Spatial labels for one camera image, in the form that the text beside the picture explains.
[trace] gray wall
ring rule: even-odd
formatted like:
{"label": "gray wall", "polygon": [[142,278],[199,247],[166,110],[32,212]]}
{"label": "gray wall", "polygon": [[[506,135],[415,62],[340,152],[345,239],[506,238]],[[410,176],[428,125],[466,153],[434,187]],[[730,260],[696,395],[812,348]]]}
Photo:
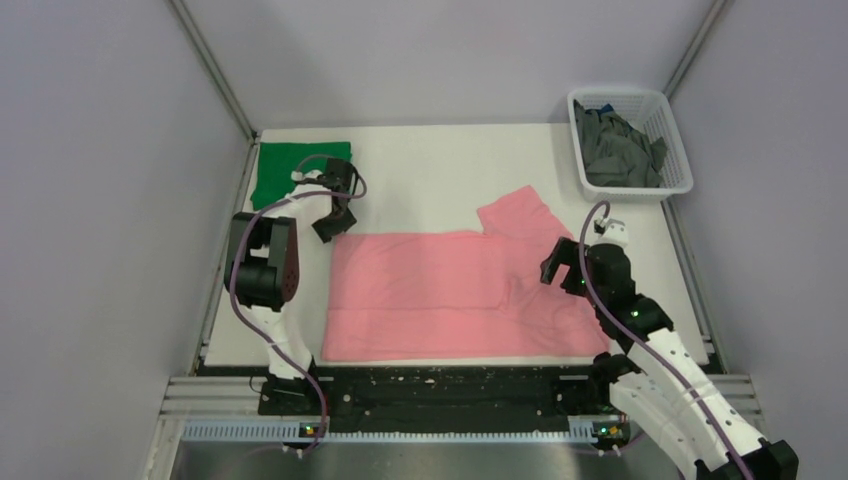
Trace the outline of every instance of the gray wall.
{"label": "gray wall", "polygon": [[720,340],[803,479],[848,468],[845,19],[840,0],[736,2],[673,102]]}
{"label": "gray wall", "polygon": [[662,89],[711,0],[188,0],[254,127],[546,122]]}
{"label": "gray wall", "polygon": [[246,143],[164,1],[0,2],[0,45],[0,478],[137,478]]}

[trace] gray clothes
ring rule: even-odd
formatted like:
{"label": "gray clothes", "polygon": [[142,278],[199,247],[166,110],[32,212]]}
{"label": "gray clothes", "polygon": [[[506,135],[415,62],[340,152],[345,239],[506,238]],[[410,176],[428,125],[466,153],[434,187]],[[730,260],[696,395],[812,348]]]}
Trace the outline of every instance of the gray clothes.
{"label": "gray clothes", "polygon": [[574,113],[589,183],[599,187],[660,186],[659,171],[668,152],[662,137],[651,143],[611,107],[585,110],[575,101]]}

